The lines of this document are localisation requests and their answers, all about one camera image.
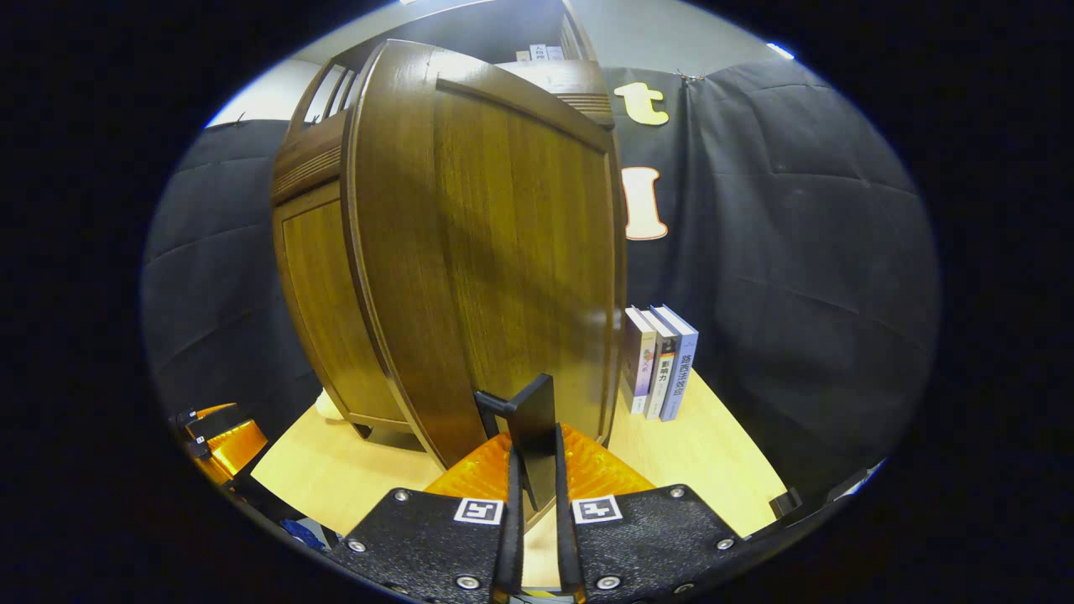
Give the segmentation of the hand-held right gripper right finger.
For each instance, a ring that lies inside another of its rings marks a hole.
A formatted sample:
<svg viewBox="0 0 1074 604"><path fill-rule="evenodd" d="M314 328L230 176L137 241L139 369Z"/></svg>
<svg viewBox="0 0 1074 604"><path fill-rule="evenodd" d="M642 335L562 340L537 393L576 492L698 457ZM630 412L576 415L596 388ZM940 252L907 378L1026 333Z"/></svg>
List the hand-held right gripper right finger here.
<svg viewBox="0 0 1074 604"><path fill-rule="evenodd" d="M683 603L743 572L743 542L686 484L655 487L557 425L560 581L578 603Z"/></svg>

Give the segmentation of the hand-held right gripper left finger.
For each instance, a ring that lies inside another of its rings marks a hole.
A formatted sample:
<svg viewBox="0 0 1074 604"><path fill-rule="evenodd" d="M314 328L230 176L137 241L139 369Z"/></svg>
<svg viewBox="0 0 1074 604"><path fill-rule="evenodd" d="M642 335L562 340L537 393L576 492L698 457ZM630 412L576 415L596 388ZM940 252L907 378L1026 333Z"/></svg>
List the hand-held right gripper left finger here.
<svg viewBox="0 0 1074 604"><path fill-rule="evenodd" d="M388 490L339 543L339 565L418 603L506 603L524 565L521 462L502 433L425 490Z"/></svg>

